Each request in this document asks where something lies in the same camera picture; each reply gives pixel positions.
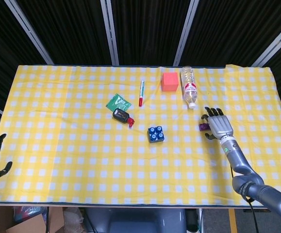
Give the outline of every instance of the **pink foam block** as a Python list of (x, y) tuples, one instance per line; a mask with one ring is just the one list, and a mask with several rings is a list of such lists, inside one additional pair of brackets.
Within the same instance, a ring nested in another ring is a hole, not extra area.
[(177, 91), (178, 74), (176, 72), (163, 73), (161, 83), (162, 91)]

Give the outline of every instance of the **purple object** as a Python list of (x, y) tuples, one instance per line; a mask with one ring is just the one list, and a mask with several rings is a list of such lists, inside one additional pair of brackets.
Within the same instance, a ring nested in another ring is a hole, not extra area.
[(210, 130), (209, 124), (203, 123), (198, 125), (200, 131), (208, 131)]

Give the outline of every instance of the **cardboard box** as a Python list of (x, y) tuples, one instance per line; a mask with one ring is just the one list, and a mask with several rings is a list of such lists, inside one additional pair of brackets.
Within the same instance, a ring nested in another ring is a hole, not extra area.
[[(13, 221), (13, 207), (0, 206), (0, 233), (45, 233), (46, 226), (42, 215), (34, 216), (17, 225)], [(63, 233), (64, 214), (62, 207), (50, 207), (50, 233)]]

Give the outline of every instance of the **blue toy block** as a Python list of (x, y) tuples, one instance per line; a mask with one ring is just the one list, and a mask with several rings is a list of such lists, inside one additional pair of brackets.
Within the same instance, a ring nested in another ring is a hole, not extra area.
[(163, 142), (164, 133), (161, 126), (148, 128), (149, 142)]

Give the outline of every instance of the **table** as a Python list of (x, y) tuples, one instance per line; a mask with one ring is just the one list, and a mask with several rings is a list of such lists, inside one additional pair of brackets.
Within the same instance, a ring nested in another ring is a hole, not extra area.
[[(13, 161), (0, 203), (247, 206), (218, 142), (198, 130), (204, 106), (222, 108), (247, 160), (281, 191), (281, 102), (270, 69), (195, 69), (195, 110), (180, 87), (161, 91), (166, 71), (180, 69), (19, 66), (0, 123), (8, 134), (0, 168)], [(131, 129), (105, 107), (115, 93), (132, 103)], [(147, 130), (158, 125), (165, 141), (150, 144)]]

